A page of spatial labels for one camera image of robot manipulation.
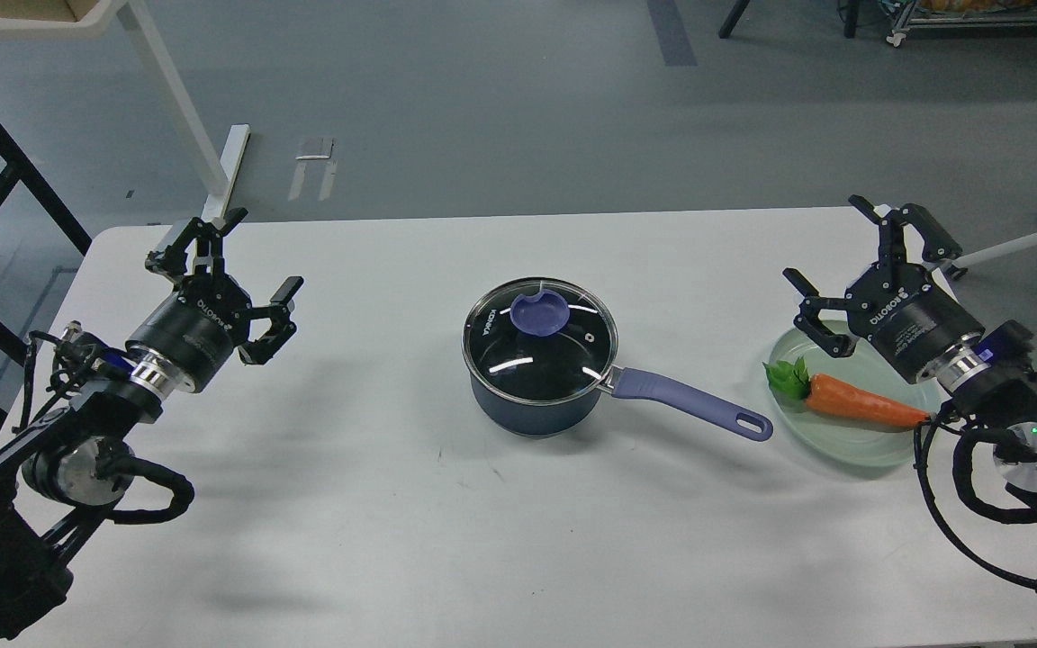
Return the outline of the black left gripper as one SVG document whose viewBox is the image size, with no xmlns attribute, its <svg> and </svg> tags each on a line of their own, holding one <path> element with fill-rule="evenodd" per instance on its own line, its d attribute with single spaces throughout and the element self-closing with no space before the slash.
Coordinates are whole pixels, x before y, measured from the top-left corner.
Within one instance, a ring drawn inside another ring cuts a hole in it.
<svg viewBox="0 0 1037 648">
<path fill-rule="evenodd" d="M 213 220 L 178 221 L 145 258 L 145 270 L 165 276 L 174 291 L 133 331 L 127 350 L 167 358 L 185 374 L 186 392 L 202 392 L 235 347 L 244 365 L 267 365 L 297 329 L 293 295 L 303 276 L 288 276 L 267 306 L 256 307 L 226 272 L 223 240 L 247 216 L 233 208 Z M 248 340 L 248 323 L 256 320 L 270 327 Z"/>
</svg>

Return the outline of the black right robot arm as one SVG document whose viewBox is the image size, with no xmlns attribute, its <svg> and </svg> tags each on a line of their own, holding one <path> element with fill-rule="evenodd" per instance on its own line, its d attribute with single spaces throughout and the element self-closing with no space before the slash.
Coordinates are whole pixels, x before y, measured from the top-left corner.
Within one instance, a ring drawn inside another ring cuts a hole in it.
<svg viewBox="0 0 1037 648">
<path fill-rule="evenodd" d="M 943 536 L 971 561 L 1037 593 L 1037 580 L 1000 569 L 966 547 L 942 513 L 927 477 L 938 430 L 958 424 L 951 476 L 972 513 L 1003 525 L 1037 524 L 1037 372 L 1032 332 L 1016 320 L 987 331 L 938 287 L 933 267 L 961 246 L 931 213 L 907 202 L 885 214 L 860 195 L 849 204 L 878 231 L 878 254 L 840 298 L 824 298 L 796 269 L 783 275 L 802 295 L 794 323 L 829 356 L 875 348 L 910 384 L 933 379 L 948 399 L 914 430 L 919 489 Z"/>
</svg>

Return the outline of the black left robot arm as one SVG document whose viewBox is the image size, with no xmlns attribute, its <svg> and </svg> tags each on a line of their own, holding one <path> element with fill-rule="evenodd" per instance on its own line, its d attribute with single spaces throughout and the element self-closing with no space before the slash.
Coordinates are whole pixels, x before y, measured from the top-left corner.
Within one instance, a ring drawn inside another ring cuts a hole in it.
<svg viewBox="0 0 1037 648">
<path fill-rule="evenodd" d="M 247 214 L 181 220 L 149 251 L 172 291 L 123 348 L 75 321 L 29 336 L 21 425 L 0 447 L 0 639 L 66 602 L 71 559 L 104 522 L 165 524 L 193 503 L 193 484 L 136 456 L 129 432 L 170 394 L 202 392 L 231 356 L 263 365 L 293 336 L 300 276 L 255 306 L 226 270 L 223 242 Z"/>
</svg>

